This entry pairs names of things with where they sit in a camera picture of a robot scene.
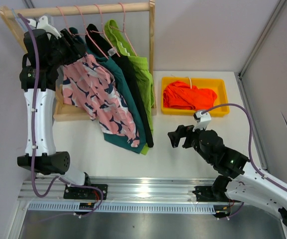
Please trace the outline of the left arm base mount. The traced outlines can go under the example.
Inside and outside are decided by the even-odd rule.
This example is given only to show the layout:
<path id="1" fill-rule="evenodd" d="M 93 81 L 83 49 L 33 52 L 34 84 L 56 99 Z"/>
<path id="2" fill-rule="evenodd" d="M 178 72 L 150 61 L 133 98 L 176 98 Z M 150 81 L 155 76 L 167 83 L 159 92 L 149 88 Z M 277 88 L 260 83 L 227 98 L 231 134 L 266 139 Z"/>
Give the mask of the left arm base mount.
<path id="1" fill-rule="evenodd" d="M 92 184 L 92 186 L 100 189 L 103 192 L 103 200 L 106 200 L 108 193 L 108 185 Z M 68 185 L 66 185 L 63 198 L 74 200 L 100 200 L 100 194 L 99 191 L 95 189 L 69 187 Z"/>

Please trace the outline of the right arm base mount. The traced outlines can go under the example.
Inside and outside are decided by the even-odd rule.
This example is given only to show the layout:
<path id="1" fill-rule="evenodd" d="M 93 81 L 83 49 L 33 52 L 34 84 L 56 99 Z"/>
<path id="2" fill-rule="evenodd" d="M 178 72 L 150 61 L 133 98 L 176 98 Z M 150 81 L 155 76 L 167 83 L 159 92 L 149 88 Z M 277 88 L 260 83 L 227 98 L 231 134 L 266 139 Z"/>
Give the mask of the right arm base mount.
<path id="1" fill-rule="evenodd" d="M 197 202 L 224 202 L 214 196 L 211 186 L 195 186 L 192 193 L 196 197 Z"/>

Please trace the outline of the pink patterned shorts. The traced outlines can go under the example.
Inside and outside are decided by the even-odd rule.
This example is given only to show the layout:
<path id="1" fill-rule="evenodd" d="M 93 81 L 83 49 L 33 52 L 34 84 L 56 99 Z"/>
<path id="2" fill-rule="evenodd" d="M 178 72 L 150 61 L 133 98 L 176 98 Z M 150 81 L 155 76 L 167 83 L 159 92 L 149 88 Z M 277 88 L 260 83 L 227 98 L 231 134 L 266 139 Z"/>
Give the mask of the pink patterned shorts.
<path id="1" fill-rule="evenodd" d="M 87 54 L 63 66 L 63 102 L 84 109 L 91 120 L 98 120 L 107 135 L 124 136 L 132 148 L 140 144 L 132 114 L 115 87 L 114 76 Z"/>

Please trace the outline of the dark teal shorts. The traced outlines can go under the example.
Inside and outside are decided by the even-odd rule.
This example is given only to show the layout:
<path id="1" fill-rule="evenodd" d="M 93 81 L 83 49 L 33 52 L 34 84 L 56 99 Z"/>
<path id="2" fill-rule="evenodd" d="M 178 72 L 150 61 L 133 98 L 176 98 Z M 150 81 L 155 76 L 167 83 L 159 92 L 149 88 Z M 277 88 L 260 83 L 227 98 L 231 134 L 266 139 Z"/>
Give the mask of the dark teal shorts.
<path id="1" fill-rule="evenodd" d="M 73 27 L 70 28 L 70 31 L 75 34 L 78 33 L 78 31 Z M 139 132 L 140 144 L 138 148 L 132 148 L 129 146 L 129 144 L 126 143 L 124 136 L 112 136 L 112 135 L 107 135 L 103 133 L 104 140 L 116 146 L 119 146 L 121 148 L 133 151 L 135 153 L 146 155 L 148 153 L 149 148 L 146 145 L 146 136 L 145 136 L 145 131 L 142 125 L 143 123 L 140 119 L 140 115 L 136 109 L 135 102 L 132 98 L 128 85 L 123 76 L 123 72 L 115 64 L 115 62 L 112 61 L 111 57 L 108 57 L 108 59 L 106 59 L 105 57 L 99 57 L 96 54 L 91 53 L 86 43 L 86 35 L 84 39 L 81 39 L 80 36 L 76 36 L 76 37 L 80 43 L 83 43 L 85 45 L 86 47 L 85 55 L 87 54 L 93 55 L 96 61 L 114 76 L 115 87 L 117 91 L 119 92 L 119 94 L 126 101 L 128 105 L 128 109 L 133 116 L 137 131 Z"/>

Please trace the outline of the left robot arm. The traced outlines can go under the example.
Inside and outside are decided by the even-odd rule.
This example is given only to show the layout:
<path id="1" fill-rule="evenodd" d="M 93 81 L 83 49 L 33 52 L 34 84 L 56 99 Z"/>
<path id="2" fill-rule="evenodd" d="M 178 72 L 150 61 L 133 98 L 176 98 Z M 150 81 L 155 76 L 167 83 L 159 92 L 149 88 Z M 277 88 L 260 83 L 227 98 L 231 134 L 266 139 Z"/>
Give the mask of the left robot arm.
<path id="1" fill-rule="evenodd" d="M 27 53 L 22 58 L 19 75 L 27 106 L 27 145 L 25 154 L 17 158 L 19 167 L 56 175 L 75 184 L 75 194 L 87 199 L 92 187 L 87 173 L 70 163 L 66 151 L 57 152 L 53 139 L 53 102 L 58 68 L 79 60 L 86 49 L 66 29 L 56 36 L 49 30 L 34 29 L 24 34 Z"/>

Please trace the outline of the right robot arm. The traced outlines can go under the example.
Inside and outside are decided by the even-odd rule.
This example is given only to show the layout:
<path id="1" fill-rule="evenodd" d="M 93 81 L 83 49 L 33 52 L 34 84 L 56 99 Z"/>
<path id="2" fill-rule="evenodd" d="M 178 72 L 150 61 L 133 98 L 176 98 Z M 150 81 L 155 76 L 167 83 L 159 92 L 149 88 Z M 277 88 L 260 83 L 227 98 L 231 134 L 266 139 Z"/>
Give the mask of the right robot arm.
<path id="1" fill-rule="evenodd" d="M 184 138 L 183 148 L 193 148 L 219 173 L 211 187 L 215 200 L 250 204 L 276 216 L 287 226 L 287 183 L 256 168 L 247 156 L 225 146 L 213 130 L 180 125 L 168 137 L 173 148 Z"/>

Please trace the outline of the black shorts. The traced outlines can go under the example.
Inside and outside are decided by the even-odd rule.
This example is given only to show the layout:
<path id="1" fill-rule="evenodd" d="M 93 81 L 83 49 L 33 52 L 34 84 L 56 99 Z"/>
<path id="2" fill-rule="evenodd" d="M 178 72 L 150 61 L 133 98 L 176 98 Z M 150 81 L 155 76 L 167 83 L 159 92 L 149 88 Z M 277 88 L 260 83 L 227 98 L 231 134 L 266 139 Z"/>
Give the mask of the black shorts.
<path id="1" fill-rule="evenodd" d="M 146 111 L 143 105 L 143 101 L 140 96 L 140 91 L 138 88 L 138 84 L 136 82 L 136 77 L 134 74 L 134 70 L 132 69 L 131 63 L 128 61 L 128 59 L 123 59 L 123 58 L 111 58 L 111 59 L 123 72 L 123 76 L 128 85 L 132 98 L 135 102 L 136 109 L 140 115 L 140 119 L 143 123 L 142 125 L 145 130 L 146 145 L 149 148 L 151 148 L 154 146 L 153 132 L 150 130 L 150 127 L 149 127 L 147 114 L 146 114 Z"/>

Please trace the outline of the pink hanger of patterned shorts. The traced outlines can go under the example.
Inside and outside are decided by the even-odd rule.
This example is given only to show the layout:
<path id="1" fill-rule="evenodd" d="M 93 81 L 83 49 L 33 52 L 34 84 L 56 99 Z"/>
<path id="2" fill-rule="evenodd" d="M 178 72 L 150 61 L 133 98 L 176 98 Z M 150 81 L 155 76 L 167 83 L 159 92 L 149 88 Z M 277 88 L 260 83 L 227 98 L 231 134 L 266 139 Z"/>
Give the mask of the pink hanger of patterned shorts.
<path id="1" fill-rule="evenodd" d="M 68 21 L 67 21 L 67 19 L 66 19 L 66 16 L 64 15 L 62 9 L 61 9 L 59 6 L 56 6 L 56 8 L 57 8 L 57 10 L 60 12 L 61 16 L 63 17 L 64 22 L 65 22 L 65 25 L 66 25 L 66 29 L 67 29 L 67 31 L 70 33 L 70 35 L 72 35 L 72 36 L 84 36 L 84 35 L 85 35 L 85 34 L 80 34 L 80 33 L 76 33 L 76 34 L 75 34 L 75 33 L 72 33 L 72 32 L 70 31 L 70 29 L 69 29 Z"/>

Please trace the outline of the pink hanger of teal shorts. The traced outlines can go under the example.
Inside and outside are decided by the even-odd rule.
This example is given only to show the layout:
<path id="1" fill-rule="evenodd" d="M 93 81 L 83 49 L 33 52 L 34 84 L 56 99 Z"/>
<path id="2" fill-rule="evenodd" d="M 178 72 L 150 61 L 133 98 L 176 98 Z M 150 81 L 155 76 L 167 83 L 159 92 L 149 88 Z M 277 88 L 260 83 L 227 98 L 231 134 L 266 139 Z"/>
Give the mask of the pink hanger of teal shorts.
<path id="1" fill-rule="evenodd" d="M 86 22 L 84 19 L 84 16 L 82 14 L 82 11 L 80 10 L 80 8 L 77 5 L 74 5 L 74 7 L 79 11 L 80 16 L 82 17 L 82 21 L 83 21 L 83 26 L 85 28 L 85 35 L 88 37 L 88 39 L 93 43 L 93 45 L 101 52 L 101 54 L 108 59 L 108 56 L 101 50 L 101 48 L 97 45 L 97 43 L 91 38 L 91 36 L 89 35 L 88 31 L 87 31 L 87 26 L 86 26 Z"/>

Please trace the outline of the orange shorts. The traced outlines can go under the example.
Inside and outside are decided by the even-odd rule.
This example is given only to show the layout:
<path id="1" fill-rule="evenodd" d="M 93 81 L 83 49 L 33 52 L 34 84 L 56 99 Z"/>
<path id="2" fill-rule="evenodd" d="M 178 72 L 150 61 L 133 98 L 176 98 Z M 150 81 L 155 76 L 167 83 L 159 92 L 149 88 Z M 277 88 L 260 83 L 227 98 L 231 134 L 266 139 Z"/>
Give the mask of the orange shorts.
<path id="1" fill-rule="evenodd" d="M 207 110 L 214 106 L 217 94 L 183 81 L 174 81 L 163 91 L 163 106 L 178 110 Z"/>

